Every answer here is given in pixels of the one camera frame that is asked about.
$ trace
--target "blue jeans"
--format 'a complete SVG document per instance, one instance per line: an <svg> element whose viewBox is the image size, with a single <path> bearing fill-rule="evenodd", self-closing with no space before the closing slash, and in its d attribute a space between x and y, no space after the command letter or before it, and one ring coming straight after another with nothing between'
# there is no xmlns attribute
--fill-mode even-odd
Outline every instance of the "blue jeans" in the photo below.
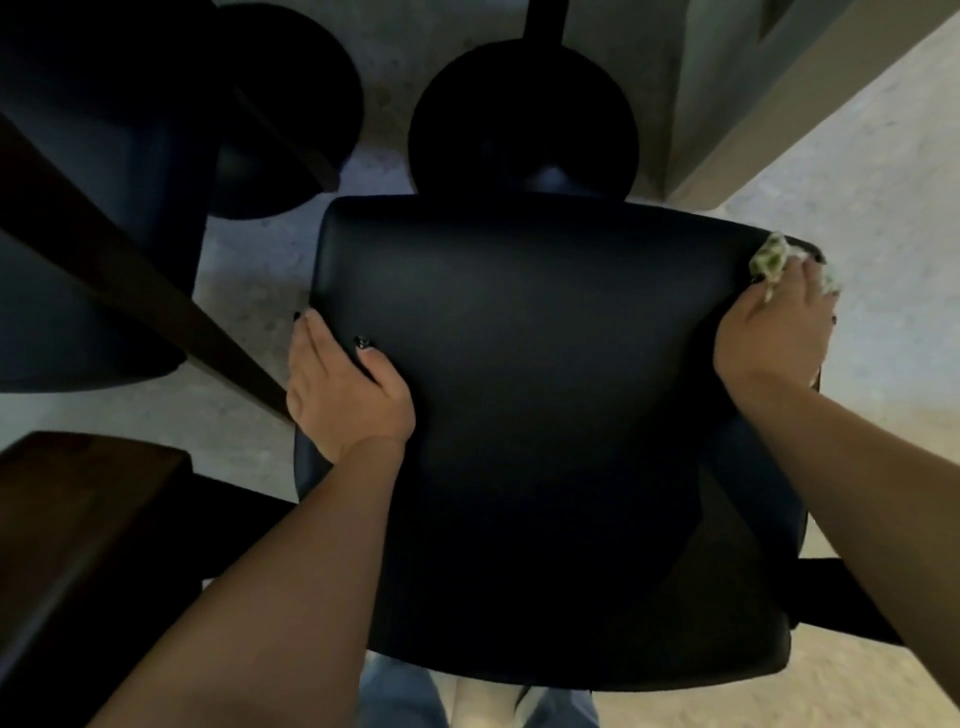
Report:
<svg viewBox="0 0 960 728"><path fill-rule="evenodd" d="M524 728L598 728L586 691L549 689ZM379 656L360 676L356 728L448 728L444 706L423 667Z"/></svg>

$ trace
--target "cloth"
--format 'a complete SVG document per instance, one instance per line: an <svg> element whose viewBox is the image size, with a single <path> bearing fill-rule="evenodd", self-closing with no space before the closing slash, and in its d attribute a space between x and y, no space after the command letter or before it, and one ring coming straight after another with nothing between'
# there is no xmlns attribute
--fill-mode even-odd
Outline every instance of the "cloth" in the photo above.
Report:
<svg viewBox="0 0 960 728"><path fill-rule="evenodd" d="M791 257L806 258L811 256L808 248L792 245L782 232L771 232L767 241L750 259L750 275L764 276L770 283L767 288L766 301L773 298L777 284L783 276L783 268ZM824 293L839 293L840 283L833 266L827 263L821 277L821 288Z"/></svg>
<svg viewBox="0 0 960 728"><path fill-rule="evenodd" d="M599 728L586 691L533 688L517 705L516 728ZM356 728L449 728L430 673L382 655L364 666Z"/></svg>

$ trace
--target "person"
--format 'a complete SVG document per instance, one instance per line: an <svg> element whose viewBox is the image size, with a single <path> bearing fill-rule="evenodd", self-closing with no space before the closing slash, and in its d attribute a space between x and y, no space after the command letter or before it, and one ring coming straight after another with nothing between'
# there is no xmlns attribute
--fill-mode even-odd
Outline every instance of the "person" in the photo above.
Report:
<svg viewBox="0 0 960 728"><path fill-rule="evenodd" d="M882 614L958 701L960 466L811 390L836 305L820 275L813 260L791 259L769 303L765 282L747 289L717 331L716 373ZM394 700L397 728L445 724L439 703L418 713L430 687L396 661L365 673L357 707L387 513L416 426L407 385L365 345L357 356L372 379L316 311L297 322L288 405L333 469L186 611L93 726L372 725L378 696ZM596 723L591 705L550 693L540 725Z"/></svg>

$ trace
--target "person's left hand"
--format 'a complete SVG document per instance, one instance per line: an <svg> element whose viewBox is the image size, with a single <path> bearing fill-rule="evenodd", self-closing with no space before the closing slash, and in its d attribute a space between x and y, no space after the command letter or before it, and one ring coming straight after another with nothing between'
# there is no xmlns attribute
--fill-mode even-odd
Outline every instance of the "person's left hand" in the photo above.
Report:
<svg viewBox="0 0 960 728"><path fill-rule="evenodd" d="M287 408L331 463L371 438L403 447L417 423L410 389L390 359L371 347L357 347L357 356L375 381L354 366L315 310L294 324Z"/></svg>

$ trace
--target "floor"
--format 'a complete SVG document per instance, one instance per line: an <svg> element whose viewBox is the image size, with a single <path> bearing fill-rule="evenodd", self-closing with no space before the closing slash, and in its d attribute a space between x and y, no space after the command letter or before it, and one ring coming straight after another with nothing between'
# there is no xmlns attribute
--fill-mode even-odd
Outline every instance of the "floor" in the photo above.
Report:
<svg viewBox="0 0 960 728"><path fill-rule="evenodd" d="M431 7L426 0L414 5ZM516 8L505 15L515 16ZM351 48L362 45L388 75L403 49L378 45L376 33L395 21L379 18ZM383 36L396 33L393 27ZM715 214L821 244L846 282L825 393L960 461L958 76L960 16ZM414 84L394 85L389 94L369 89L367 128L344 171L343 194L411 191L398 141L418 93ZM291 316L304 303L328 202L322 196L263 221L211 220L204 243L198 304L281 380ZM290 429L190 366L105 392L0 396L0 447L40 428L180 447L201 473L294 497ZM829 544L814 532L806 552L829 554ZM461 681L452 690L458 726L509 722L511 688ZM960 726L960 713L905 650L803 627L790 666L778 675L596 699L603 724L616 728Z"/></svg>

